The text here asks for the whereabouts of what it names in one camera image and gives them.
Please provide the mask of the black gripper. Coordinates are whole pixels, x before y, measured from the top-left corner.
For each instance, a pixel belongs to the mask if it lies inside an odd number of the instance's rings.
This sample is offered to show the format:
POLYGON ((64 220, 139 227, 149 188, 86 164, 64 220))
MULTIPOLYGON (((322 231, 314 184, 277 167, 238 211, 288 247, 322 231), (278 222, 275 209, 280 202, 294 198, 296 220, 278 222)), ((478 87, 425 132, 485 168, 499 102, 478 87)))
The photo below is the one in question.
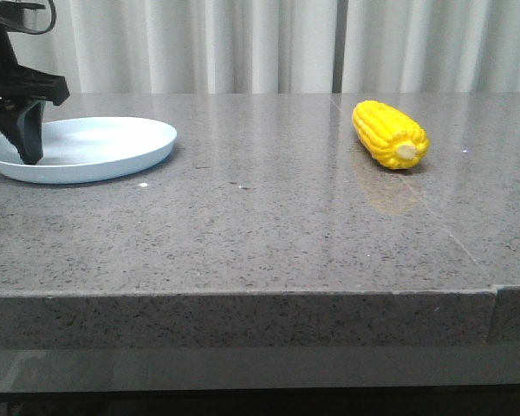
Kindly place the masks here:
POLYGON ((35 165, 43 156, 42 117, 45 101, 59 106, 69 97, 69 90, 64 77, 21 65, 16 58, 9 33, 44 35, 55 27, 56 17, 56 7, 52 1, 45 4, 0 1, 0 98, 34 99, 1 101, 0 133, 16 148, 26 165, 35 165), (48 26, 44 29, 28 26, 28 10, 48 10, 48 26))

